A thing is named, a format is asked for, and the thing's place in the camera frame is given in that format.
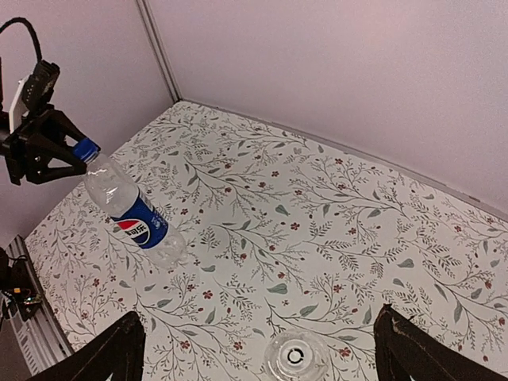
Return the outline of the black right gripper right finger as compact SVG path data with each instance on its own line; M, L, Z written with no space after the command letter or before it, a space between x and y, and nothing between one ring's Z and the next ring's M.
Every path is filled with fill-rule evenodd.
M373 325L379 380L506 380L432 338L390 304Z

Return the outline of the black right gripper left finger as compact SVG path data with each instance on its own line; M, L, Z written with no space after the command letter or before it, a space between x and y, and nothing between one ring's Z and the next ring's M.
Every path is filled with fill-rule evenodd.
M146 333L129 311L79 351L32 380L141 380Z

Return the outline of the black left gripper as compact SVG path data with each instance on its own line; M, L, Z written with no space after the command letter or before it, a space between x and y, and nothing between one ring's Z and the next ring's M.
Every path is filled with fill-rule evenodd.
M13 132L8 115L2 114L1 156L10 182L20 186L25 178L29 183L42 184L84 175L87 165L72 153L67 137L80 142L86 135L52 104L30 111Z

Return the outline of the blue bottle cap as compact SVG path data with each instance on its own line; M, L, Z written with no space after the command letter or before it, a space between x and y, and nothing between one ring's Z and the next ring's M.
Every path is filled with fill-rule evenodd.
M73 155L88 164L94 160L100 153L100 147L96 145L90 138L86 137L79 141L72 149Z

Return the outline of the clear Pepsi plastic bottle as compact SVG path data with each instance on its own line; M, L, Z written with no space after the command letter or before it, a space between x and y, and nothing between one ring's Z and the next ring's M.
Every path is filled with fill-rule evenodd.
M83 182L92 201L158 267L172 269L187 259L182 234L154 207L119 164L91 150L80 156L87 165Z

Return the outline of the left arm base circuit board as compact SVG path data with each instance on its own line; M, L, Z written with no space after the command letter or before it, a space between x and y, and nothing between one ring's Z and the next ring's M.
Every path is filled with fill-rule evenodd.
M10 257L1 248L1 323L9 320L15 308L23 321L30 319L42 303L42 297L30 277L30 262L26 255Z

